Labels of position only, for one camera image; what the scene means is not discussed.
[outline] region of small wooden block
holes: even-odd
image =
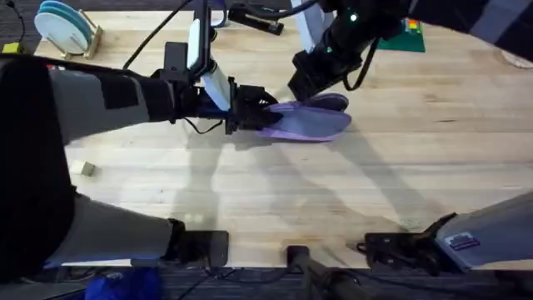
[[[95,166],[89,162],[74,161],[70,167],[70,173],[83,176],[92,176]]]

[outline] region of plate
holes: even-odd
[[[87,36],[88,36],[88,40],[90,41],[91,40],[91,27],[89,26],[89,23],[87,22],[87,20],[85,20],[84,17],[81,16],[81,14],[79,12],[77,12],[74,8],[68,6],[67,4],[63,3],[63,2],[59,2],[59,1],[54,1],[54,0],[47,0],[47,1],[43,1],[41,3],[41,6],[39,7],[39,11],[42,9],[42,8],[57,8],[63,12],[65,12],[66,14],[68,14],[71,18],[73,18],[74,20],[78,20],[79,23],[82,25],[83,27],[83,33],[86,33]]]
[[[41,12],[33,21],[41,36],[50,39],[64,51],[72,54],[87,51],[88,42],[82,31],[66,18],[55,13]]]
[[[44,12],[57,14],[59,17],[67,19],[83,33],[83,36],[87,39],[88,43],[91,41],[91,28],[87,25],[87,22],[78,15],[72,15],[72,13],[60,7],[54,7],[53,5],[45,5],[39,8],[37,14]]]

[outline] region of wooden table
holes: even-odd
[[[167,12],[89,15],[105,33],[88,63],[120,68]],[[186,41],[191,20],[180,12],[132,69],[161,68],[164,43]],[[280,37],[233,23],[218,31],[214,58],[238,83],[288,101],[301,44],[294,20],[284,23]],[[335,142],[225,136],[221,128],[199,136],[184,122],[143,124],[69,145],[70,161],[97,165],[95,177],[72,180],[98,201],[181,219],[190,229],[227,230],[230,266],[282,266],[287,245],[306,244],[327,265],[366,267],[346,242],[368,232],[418,232],[447,213],[533,188],[533,72],[508,66],[473,37],[424,29],[427,53],[378,51],[359,91],[332,89],[348,95],[353,116]],[[43,41],[37,55],[59,53]]]

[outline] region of label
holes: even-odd
[[[446,244],[455,251],[465,250],[480,245],[480,241],[475,239],[469,232],[462,232],[444,239]]]

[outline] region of white plate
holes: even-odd
[[[87,51],[87,39],[71,22],[53,13],[41,12],[34,19],[39,33],[68,53],[82,54]]]

